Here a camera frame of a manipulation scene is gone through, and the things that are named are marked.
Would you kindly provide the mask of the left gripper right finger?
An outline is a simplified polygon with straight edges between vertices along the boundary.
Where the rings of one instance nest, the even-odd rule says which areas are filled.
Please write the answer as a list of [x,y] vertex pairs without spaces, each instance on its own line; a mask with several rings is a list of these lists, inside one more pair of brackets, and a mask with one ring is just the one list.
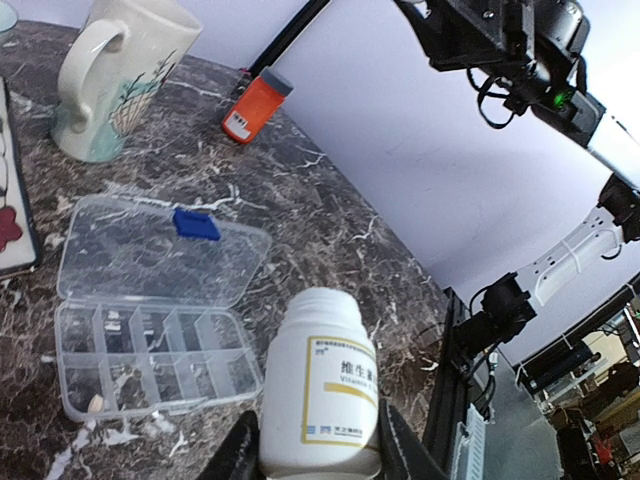
[[387,400],[379,402],[378,434],[383,479],[448,479],[404,417]]

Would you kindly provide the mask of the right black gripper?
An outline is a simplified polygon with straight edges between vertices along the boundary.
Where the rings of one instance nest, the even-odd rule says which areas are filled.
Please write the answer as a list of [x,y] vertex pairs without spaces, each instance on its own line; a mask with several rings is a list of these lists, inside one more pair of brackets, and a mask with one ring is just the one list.
[[432,68],[512,73],[535,60],[531,1],[397,1]]

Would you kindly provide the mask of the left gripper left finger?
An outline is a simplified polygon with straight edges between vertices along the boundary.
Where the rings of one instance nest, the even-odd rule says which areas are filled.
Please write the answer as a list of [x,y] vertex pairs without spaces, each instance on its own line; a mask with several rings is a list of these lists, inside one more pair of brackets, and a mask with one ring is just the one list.
[[243,412],[196,480],[258,480],[260,430],[255,411]]

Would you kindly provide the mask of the small white pill bottle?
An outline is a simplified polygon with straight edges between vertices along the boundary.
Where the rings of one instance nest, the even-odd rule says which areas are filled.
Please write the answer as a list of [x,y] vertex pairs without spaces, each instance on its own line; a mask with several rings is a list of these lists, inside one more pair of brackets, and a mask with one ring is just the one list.
[[270,342],[259,467],[269,479],[372,479],[381,471],[377,355],[356,300],[308,288]]

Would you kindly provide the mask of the clear plastic pill organizer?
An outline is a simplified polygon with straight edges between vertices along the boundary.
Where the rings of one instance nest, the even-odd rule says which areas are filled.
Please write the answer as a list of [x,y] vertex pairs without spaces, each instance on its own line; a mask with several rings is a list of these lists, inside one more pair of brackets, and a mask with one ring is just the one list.
[[[188,414],[259,395],[236,313],[272,240],[261,229],[148,199],[75,205],[54,319],[61,401],[76,422]],[[101,413],[88,413],[96,394]]]

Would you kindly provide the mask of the orange pill bottle grey cap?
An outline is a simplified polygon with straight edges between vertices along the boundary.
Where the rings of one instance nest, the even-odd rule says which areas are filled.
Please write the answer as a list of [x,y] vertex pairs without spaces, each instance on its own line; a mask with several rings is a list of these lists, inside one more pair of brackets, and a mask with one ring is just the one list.
[[273,68],[265,68],[225,116],[223,131],[236,142],[250,143],[293,90],[289,80]]

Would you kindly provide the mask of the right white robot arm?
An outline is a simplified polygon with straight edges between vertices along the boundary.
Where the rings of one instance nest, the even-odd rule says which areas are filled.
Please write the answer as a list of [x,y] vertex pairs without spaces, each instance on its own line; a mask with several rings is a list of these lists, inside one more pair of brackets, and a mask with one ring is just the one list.
[[576,1],[401,1],[429,64],[484,73],[478,102],[532,113],[606,166],[610,177],[582,223],[538,259],[470,300],[450,327],[455,351],[476,368],[516,337],[568,282],[639,238],[639,144],[587,87],[582,51],[590,23]]

